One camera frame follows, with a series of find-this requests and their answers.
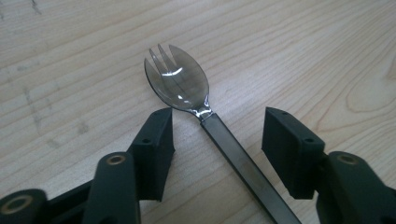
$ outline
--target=black handle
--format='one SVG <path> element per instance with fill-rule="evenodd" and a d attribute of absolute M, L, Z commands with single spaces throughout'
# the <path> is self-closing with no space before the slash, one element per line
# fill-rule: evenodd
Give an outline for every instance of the black handle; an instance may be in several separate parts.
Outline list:
<path fill-rule="evenodd" d="M 217 114 L 201 126 L 276 223 L 301 223 Z"/>

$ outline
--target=table surface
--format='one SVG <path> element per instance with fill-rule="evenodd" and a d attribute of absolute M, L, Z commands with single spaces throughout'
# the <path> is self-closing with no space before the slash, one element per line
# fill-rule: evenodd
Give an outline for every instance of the table surface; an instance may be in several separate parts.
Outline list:
<path fill-rule="evenodd" d="M 2 0 L 0 18 L 0 198 L 54 198 L 125 151 L 166 107 L 143 66 L 157 44 L 202 66 L 213 109 L 303 223 L 315 200 L 292 199 L 261 150 L 267 106 L 396 188 L 395 1 Z M 142 223 L 271 223 L 198 119 L 173 121 L 163 201 L 140 203 Z"/>

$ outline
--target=translucent plastic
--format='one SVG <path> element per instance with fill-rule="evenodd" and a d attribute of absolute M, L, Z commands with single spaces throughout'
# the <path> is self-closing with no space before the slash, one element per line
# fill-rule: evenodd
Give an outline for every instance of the translucent plastic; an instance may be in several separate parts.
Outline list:
<path fill-rule="evenodd" d="M 175 63 L 158 46 L 160 61 L 150 54 L 158 72 L 145 60 L 146 75 L 151 88 L 168 105 L 195 115 L 223 156 L 247 185 L 250 192 L 276 223 L 300 223 L 254 161 L 209 106 L 209 84 L 201 66 L 183 50 L 170 46 Z"/>
<path fill-rule="evenodd" d="M 150 51 L 157 66 L 157 72 L 145 60 L 146 75 L 151 88 L 169 106 L 186 111 L 203 120 L 212 114 L 210 109 L 209 83 L 201 66 L 186 52 L 175 46 L 169 46 L 175 63 L 158 46 L 163 62 Z"/>

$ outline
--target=screw hole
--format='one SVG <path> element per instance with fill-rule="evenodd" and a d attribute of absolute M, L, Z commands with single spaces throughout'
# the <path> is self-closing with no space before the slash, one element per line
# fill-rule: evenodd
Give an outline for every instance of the screw hole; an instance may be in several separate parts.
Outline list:
<path fill-rule="evenodd" d="M 125 157 L 121 155 L 115 155 L 106 160 L 109 165 L 117 165 L 123 163 L 125 161 Z"/>
<path fill-rule="evenodd" d="M 349 155 L 339 155 L 337 159 L 343 163 L 349 164 L 349 165 L 356 165 L 358 164 L 358 160 L 356 160 L 354 157 L 351 157 Z"/>
<path fill-rule="evenodd" d="M 6 202 L 1 207 L 1 214 L 11 215 L 23 210 L 32 203 L 33 197 L 30 195 L 20 195 Z"/>

